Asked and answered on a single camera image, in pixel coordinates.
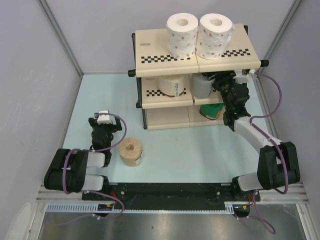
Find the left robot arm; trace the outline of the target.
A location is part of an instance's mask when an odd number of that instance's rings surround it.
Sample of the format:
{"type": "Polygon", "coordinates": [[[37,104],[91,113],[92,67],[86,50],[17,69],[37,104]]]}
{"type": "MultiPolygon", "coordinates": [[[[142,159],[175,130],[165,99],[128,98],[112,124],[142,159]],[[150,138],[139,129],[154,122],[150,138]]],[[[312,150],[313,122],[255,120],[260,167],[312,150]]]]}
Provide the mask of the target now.
{"type": "Polygon", "coordinates": [[[107,179],[101,175],[88,174],[87,169],[104,168],[110,164],[114,133],[123,129],[120,118],[115,116],[114,120],[110,119],[108,113],[90,117],[90,148],[59,148],[45,174],[44,187],[67,194],[93,191],[98,199],[107,199],[111,193],[111,188],[105,184],[107,179]]]}

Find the white pinkish paper roll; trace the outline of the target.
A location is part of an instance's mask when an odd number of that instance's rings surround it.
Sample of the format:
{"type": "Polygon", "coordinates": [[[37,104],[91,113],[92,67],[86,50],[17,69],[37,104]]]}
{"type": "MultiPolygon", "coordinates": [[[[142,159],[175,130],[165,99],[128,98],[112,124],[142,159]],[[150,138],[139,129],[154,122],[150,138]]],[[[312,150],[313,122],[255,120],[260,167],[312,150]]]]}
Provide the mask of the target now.
{"type": "Polygon", "coordinates": [[[224,53],[234,30],[233,22],[222,14],[203,15],[199,21],[195,53],[206,60],[218,59],[224,53]]]}

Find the white dotted paper roll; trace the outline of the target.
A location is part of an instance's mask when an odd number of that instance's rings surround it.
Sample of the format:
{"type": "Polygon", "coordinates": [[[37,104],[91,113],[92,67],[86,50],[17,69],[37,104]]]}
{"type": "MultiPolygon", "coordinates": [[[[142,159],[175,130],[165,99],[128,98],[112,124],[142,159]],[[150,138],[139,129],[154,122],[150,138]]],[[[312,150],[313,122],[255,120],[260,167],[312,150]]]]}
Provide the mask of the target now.
{"type": "Polygon", "coordinates": [[[191,58],[196,51],[198,19],[190,13],[176,13],[166,22],[168,51],[175,59],[191,58]]]}

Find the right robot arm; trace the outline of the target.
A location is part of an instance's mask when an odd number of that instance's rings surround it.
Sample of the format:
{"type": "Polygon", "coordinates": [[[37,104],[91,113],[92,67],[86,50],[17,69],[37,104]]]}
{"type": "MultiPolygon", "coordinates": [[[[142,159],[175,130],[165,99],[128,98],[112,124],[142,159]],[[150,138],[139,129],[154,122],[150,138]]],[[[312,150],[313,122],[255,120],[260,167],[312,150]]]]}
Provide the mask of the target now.
{"type": "Polygon", "coordinates": [[[221,95],[224,125],[242,136],[259,154],[255,172],[232,179],[231,196],[242,201],[250,191],[258,190],[275,190],[285,195],[289,185],[301,178],[296,146],[275,138],[254,123],[255,116],[246,109],[249,89],[236,80],[235,71],[206,72],[203,76],[221,95]]]}

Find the grey paper towel roll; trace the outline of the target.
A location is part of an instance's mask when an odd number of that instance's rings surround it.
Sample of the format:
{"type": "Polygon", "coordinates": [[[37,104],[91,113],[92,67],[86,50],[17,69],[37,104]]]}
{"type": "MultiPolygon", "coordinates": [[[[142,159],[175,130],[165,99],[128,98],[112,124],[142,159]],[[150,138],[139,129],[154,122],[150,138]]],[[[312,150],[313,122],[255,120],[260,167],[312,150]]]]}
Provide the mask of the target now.
{"type": "Polygon", "coordinates": [[[191,77],[190,91],[198,99],[208,98],[212,91],[213,81],[202,73],[194,73],[191,77]]]}

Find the green paper towel roll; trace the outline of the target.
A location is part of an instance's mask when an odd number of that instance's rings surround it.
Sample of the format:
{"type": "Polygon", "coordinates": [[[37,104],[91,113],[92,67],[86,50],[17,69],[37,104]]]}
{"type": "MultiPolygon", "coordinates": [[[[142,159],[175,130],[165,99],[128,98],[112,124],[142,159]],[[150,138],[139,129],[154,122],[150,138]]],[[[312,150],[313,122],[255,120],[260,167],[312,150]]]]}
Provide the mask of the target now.
{"type": "Polygon", "coordinates": [[[200,106],[199,113],[209,120],[216,120],[220,117],[224,105],[222,103],[203,104],[200,106]]]}

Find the cream paper roll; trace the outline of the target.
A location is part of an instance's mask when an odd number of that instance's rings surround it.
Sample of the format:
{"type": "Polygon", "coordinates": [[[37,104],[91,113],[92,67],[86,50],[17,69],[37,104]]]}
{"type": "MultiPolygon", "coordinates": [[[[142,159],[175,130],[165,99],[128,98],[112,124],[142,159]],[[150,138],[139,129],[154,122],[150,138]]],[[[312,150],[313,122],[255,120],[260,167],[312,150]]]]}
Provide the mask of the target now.
{"type": "Polygon", "coordinates": [[[169,97],[178,97],[185,89],[185,76],[183,74],[158,76],[156,80],[158,89],[169,97]]]}

